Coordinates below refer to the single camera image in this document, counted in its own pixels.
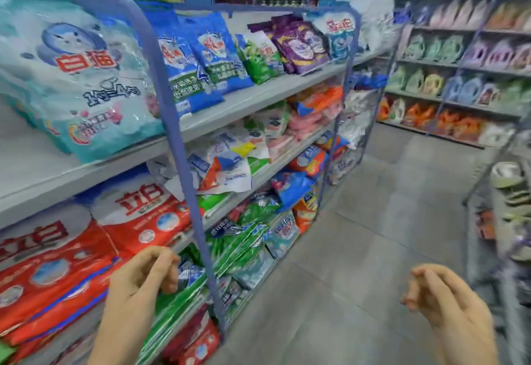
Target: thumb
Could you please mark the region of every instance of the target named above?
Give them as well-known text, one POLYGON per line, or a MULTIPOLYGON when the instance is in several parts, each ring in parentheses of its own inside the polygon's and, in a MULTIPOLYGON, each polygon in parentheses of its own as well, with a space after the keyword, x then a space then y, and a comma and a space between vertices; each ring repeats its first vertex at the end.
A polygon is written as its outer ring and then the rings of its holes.
POLYGON ((164 250, 161 252, 153 266, 151 266, 151 270, 142 284, 142 287, 140 287, 139 292, 142 295, 153 300, 157 298, 160 285, 168 275, 170 267, 174 265, 173 259, 174 255, 171 250, 164 250))
POLYGON ((458 319, 461 313, 461 308, 448 285, 446 285, 432 269, 427 269, 424 272, 424 278, 428 284, 428 289, 435 296, 439 307, 441 308, 443 321, 458 319))

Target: floor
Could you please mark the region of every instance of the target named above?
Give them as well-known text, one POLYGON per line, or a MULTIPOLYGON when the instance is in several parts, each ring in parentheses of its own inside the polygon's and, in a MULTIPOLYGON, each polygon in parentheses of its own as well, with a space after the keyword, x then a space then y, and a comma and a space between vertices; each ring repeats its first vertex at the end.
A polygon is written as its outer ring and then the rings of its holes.
POLYGON ((430 330, 399 304, 409 269, 463 273, 479 150, 376 124, 362 165, 257 291, 208 365, 434 363, 430 330))

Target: gray tile floor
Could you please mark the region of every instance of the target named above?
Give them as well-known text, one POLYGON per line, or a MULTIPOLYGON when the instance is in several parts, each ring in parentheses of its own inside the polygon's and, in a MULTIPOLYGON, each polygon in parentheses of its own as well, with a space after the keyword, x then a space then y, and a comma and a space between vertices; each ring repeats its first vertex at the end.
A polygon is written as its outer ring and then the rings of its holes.
POLYGON ((434 363, 430 331, 399 304, 409 269, 463 272, 479 150, 376 124, 361 167, 257 291, 208 365, 434 363))

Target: hand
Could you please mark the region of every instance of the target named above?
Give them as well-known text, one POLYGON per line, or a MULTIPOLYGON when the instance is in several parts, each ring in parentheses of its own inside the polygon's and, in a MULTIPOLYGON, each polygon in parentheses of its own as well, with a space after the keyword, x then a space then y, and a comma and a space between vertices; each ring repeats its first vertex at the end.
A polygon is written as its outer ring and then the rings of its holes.
POLYGON ((178 263, 170 248, 150 246, 116 270, 88 365, 135 364, 153 323, 159 289, 177 290, 178 263))
POLYGON ((492 315, 483 300, 449 268, 424 264, 411 270, 402 304, 430 323, 438 362, 496 365, 492 315))

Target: store aisle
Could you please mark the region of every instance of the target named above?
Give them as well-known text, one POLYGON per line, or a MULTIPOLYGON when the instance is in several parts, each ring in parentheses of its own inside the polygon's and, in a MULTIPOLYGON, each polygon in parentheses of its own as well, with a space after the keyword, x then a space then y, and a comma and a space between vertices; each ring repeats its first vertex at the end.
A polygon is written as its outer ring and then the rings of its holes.
POLYGON ((472 147, 376 124, 362 166, 277 266, 208 365, 434 363, 399 304, 411 266, 462 274, 472 147))

